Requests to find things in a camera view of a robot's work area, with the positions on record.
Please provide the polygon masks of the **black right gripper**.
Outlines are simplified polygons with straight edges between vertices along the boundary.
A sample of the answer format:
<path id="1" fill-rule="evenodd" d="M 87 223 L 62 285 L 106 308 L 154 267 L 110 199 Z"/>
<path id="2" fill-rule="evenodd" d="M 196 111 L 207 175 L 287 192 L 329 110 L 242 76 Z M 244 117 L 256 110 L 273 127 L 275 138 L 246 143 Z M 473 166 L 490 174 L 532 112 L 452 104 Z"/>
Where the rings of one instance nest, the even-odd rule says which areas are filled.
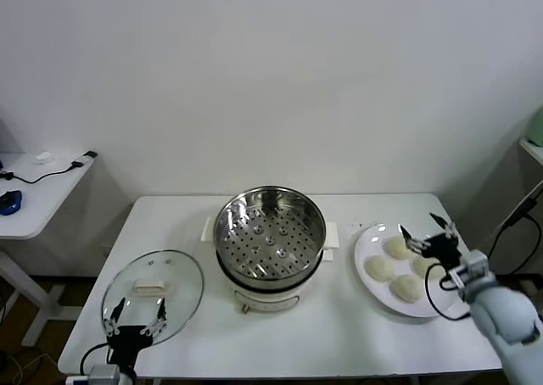
<path id="1" fill-rule="evenodd" d="M 406 248 L 413 253 L 422 253 L 424 258 L 437 259 L 447 271 L 452 270 L 460 265 L 462 257 L 458 250 L 459 239 L 456 225 L 434 213 L 429 215 L 441 228 L 442 232 L 425 240 L 420 240 L 414 238 L 402 224 L 399 224 L 398 227 Z"/>

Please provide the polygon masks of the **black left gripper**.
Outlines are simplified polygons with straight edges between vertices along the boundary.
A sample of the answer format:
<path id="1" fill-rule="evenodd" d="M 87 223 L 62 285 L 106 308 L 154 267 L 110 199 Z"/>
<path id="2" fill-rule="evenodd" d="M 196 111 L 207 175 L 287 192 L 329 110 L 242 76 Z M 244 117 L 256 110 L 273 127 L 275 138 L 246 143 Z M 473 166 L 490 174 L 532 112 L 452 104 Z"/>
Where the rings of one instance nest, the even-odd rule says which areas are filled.
<path id="1" fill-rule="evenodd" d="M 139 353 L 153 345 L 153 337 L 167 326 L 165 298 L 161 298 L 155 318 L 146 326 L 119 326 L 118 320 L 124 309 L 126 299 L 112 309 L 110 317 L 104 318 L 107 344 L 111 349 L 109 363 L 119 366 L 135 366 Z"/>

